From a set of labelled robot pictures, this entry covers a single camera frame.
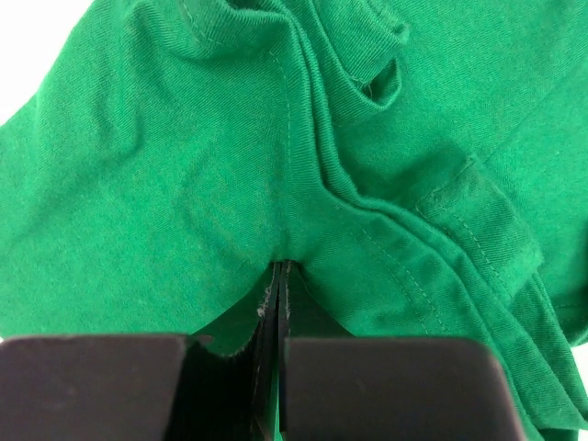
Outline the green t shirt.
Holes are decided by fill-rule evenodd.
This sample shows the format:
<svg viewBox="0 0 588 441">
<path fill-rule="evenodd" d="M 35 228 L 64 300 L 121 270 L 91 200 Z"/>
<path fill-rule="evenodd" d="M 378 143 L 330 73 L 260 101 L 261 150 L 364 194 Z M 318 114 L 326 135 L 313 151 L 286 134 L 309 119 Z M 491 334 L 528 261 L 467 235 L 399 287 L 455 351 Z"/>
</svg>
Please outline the green t shirt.
<svg viewBox="0 0 588 441">
<path fill-rule="evenodd" d="M 1 128 L 1 335 L 179 332 L 274 261 L 465 336 L 531 440 L 587 395 L 584 1 L 95 1 Z"/>
</svg>

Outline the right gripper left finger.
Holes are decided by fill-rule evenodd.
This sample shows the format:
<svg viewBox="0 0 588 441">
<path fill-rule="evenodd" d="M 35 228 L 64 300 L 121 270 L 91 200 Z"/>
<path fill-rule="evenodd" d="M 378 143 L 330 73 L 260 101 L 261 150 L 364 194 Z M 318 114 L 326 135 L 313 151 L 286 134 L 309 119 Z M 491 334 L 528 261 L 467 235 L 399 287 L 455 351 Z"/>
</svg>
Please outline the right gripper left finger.
<svg viewBox="0 0 588 441">
<path fill-rule="evenodd" d="M 277 409 L 281 264 L 187 338 L 176 391 L 178 440 L 272 440 Z"/>
</svg>

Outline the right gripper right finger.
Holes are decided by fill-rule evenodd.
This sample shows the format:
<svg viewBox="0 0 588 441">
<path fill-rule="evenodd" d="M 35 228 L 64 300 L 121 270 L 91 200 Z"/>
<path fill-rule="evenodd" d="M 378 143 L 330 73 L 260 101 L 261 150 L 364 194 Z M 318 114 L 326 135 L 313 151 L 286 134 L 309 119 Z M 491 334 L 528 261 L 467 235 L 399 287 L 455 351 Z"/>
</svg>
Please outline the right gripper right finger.
<svg viewBox="0 0 588 441">
<path fill-rule="evenodd" d="M 348 337 L 349 332 L 310 294 L 300 265 L 282 262 L 278 287 L 278 415 L 279 433 L 287 433 L 287 340 Z"/>
</svg>

